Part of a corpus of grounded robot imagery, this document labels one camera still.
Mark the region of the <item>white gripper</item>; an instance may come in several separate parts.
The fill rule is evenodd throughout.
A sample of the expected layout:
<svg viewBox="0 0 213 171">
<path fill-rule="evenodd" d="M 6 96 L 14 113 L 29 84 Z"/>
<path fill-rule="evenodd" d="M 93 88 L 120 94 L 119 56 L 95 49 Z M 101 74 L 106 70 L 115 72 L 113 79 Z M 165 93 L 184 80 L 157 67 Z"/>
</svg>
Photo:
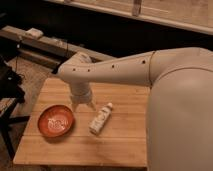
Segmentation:
<svg viewBox="0 0 213 171">
<path fill-rule="evenodd" d="M 73 112 L 76 112 L 79 104 L 87 104 L 92 110 L 96 111 L 95 104 L 91 102 L 92 90 L 89 83 L 71 83 L 69 88 Z"/>
</svg>

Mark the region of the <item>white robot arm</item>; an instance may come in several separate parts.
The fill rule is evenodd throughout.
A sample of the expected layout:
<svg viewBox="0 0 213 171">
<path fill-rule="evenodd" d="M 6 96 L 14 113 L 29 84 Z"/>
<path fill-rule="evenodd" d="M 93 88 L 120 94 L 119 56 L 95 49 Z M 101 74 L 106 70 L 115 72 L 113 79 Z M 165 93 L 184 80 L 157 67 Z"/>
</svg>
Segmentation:
<svg viewBox="0 0 213 171">
<path fill-rule="evenodd" d="M 213 51 L 155 50 L 97 63 L 78 52 L 58 76 L 74 105 L 92 101 L 91 82 L 149 87 L 148 170 L 213 171 Z"/>
</svg>

